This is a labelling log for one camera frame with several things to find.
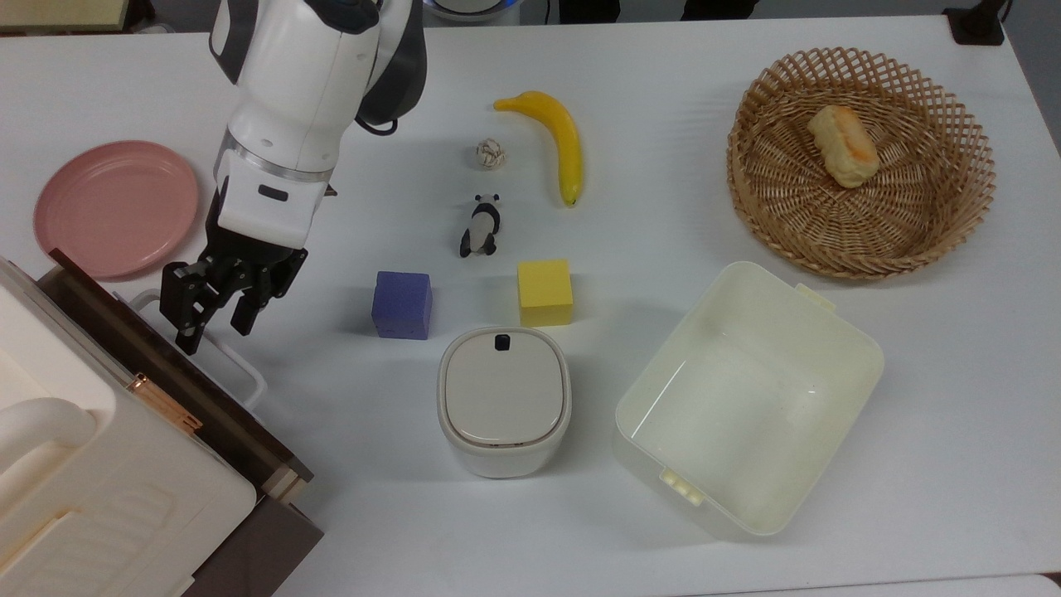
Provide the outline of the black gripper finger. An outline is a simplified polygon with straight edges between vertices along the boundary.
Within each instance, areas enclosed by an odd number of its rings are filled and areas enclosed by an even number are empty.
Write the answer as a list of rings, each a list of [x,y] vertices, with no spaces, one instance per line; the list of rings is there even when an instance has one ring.
[[[230,324],[240,335],[249,336],[259,313],[282,289],[282,268],[277,265],[241,273],[238,289],[242,294],[236,303]]]
[[[189,356],[196,354],[206,326],[220,308],[220,292],[210,279],[214,264],[175,261],[162,268],[160,313],[176,329],[176,345]]]

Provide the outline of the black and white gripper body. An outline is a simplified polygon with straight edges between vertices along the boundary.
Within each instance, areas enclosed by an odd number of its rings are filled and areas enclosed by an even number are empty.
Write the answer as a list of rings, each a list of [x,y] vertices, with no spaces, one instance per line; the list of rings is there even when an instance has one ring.
[[[202,261],[219,289],[286,289],[302,268],[332,171],[277,166],[249,151],[222,151]]]

